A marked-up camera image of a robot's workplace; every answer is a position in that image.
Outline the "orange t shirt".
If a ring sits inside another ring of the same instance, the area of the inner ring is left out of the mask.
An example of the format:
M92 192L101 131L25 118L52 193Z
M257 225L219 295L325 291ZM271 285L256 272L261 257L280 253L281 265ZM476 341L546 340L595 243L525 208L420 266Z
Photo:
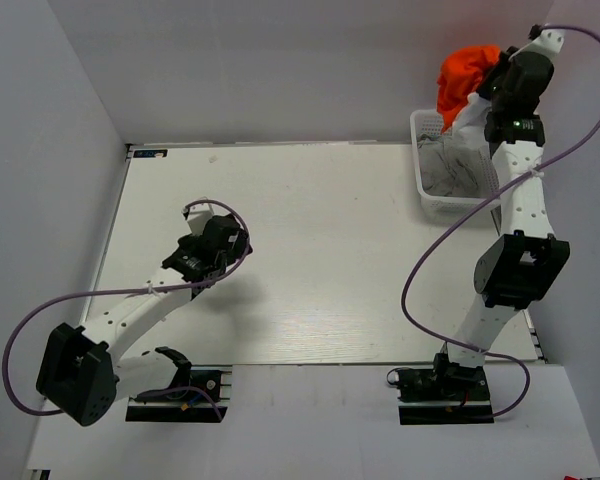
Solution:
M499 61L496 45L469 46L450 54L440 67L437 79L437 112L443 119L442 132L449 130L459 112L469 103L486 74Z

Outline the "white t shirt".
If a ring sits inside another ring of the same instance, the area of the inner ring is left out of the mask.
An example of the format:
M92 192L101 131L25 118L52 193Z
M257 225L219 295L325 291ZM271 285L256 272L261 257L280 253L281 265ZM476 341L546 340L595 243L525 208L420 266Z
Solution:
M477 92L467 97L468 103L456 115L452 126L452 138L472 150L488 152L489 144L485 140L484 129L487 115L491 112L491 102Z

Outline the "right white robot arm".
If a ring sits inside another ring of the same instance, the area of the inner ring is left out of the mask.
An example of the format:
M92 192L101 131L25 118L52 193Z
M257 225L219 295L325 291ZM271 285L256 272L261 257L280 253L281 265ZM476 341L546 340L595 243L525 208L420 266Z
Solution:
M477 89L489 101L484 137L500 185L501 235L474 271L476 296L454 336L434 358L431 384L452 399L481 381L485 353L516 314L544 298L570 255L548 220L538 173L545 134L536 113L554 73L537 52L509 48Z

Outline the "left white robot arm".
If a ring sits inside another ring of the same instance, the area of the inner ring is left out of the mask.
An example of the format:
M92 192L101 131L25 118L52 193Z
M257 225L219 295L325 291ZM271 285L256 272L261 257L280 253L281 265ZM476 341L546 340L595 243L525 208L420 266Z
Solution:
M194 397L213 404L209 393L192 383L192 364L179 351L157 346L135 357L125 354L251 251L249 234L237 215L205 215L139 292L77 327L62 323L51 332L37 391L81 426L94 424L123 399Z

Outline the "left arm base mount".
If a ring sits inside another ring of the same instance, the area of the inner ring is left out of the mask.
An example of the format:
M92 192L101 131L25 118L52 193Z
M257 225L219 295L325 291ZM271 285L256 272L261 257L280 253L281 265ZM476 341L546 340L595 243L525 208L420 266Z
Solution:
M186 388L127 403L128 423L216 424L229 408L232 366L194 366Z

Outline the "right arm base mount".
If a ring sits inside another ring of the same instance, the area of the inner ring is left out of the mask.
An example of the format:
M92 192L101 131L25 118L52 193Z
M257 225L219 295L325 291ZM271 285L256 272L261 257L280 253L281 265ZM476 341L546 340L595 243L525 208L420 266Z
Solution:
M439 379L433 368L391 369L387 385L398 391L402 426L493 424L491 395L483 369L476 381Z

